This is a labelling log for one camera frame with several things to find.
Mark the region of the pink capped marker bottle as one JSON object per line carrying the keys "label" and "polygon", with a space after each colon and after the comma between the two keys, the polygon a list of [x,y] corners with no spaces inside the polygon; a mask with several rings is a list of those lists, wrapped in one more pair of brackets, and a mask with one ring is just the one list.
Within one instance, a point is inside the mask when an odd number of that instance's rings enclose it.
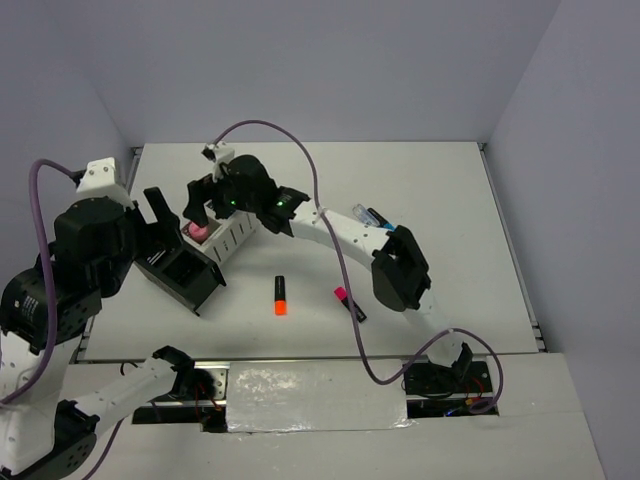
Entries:
{"label": "pink capped marker bottle", "polygon": [[208,226],[200,227],[194,222],[189,222],[186,226],[186,235],[198,244],[203,244],[210,236]]}

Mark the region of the pink highlighter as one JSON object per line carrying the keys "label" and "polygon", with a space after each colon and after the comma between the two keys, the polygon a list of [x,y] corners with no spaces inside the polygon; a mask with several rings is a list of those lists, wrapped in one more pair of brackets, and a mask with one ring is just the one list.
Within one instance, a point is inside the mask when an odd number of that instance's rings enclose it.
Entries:
{"label": "pink highlighter", "polygon": [[334,295],[347,310],[353,310],[355,312],[355,317],[358,323],[363,323],[367,320],[367,315],[361,307],[354,300],[349,300],[349,295],[344,287],[336,288],[334,290]]}

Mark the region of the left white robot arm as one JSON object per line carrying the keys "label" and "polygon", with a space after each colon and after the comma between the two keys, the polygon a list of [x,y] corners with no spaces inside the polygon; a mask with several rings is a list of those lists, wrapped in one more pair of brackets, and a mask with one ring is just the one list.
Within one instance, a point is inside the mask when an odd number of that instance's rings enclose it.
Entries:
{"label": "left white robot arm", "polygon": [[179,220],[157,187],[144,195],[157,220],[107,196],[74,203],[42,240],[35,265],[1,298],[1,476],[61,479],[88,458],[99,436],[162,395],[189,396],[195,362],[170,346],[132,373],[77,399],[61,391],[87,322],[116,295],[132,264],[162,243],[180,245]]}

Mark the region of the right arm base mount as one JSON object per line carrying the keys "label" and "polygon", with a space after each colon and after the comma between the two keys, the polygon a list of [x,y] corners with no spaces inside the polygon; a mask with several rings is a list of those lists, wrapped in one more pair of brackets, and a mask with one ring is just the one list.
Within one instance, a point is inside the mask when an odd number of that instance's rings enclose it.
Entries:
{"label": "right arm base mount", "polygon": [[411,419],[497,415],[497,386],[484,360],[477,360],[464,344],[462,367],[455,369],[421,359],[408,365],[400,386]]}

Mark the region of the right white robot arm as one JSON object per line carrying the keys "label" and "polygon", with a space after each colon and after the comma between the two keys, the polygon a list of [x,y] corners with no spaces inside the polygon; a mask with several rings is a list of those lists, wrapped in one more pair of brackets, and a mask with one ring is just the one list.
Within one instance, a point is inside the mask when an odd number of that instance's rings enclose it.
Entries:
{"label": "right white robot arm", "polygon": [[188,220],[202,226],[209,211],[219,219],[244,212],[274,234],[334,248],[370,272],[379,303],[427,336],[424,352],[436,364],[435,380],[442,389],[457,391],[469,380],[471,349],[437,306],[429,265],[408,228],[376,228],[328,210],[303,192],[277,185],[253,155],[212,149],[202,154],[213,167],[187,186],[183,214]]}

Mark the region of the orange highlighter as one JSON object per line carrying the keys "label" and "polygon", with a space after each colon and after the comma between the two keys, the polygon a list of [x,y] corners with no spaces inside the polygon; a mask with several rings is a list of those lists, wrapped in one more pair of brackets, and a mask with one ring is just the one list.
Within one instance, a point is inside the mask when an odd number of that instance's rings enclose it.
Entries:
{"label": "orange highlighter", "polygon": [[274,277],[274,314],[284,316],[287,314],[286,280],[283,275]]}

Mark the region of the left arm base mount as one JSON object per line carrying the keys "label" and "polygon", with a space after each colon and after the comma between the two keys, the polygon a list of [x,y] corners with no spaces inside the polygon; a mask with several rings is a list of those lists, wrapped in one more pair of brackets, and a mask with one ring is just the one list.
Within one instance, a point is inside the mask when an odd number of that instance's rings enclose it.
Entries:
{"label": "left arm base mount", "polygon": [[154,359],[177,371],[170,390],[132,415],[134,425],[194,424],[205,433],[226,433],[226,391],[229,368],[198,366],[186,353],[170,346],[156,350]]}

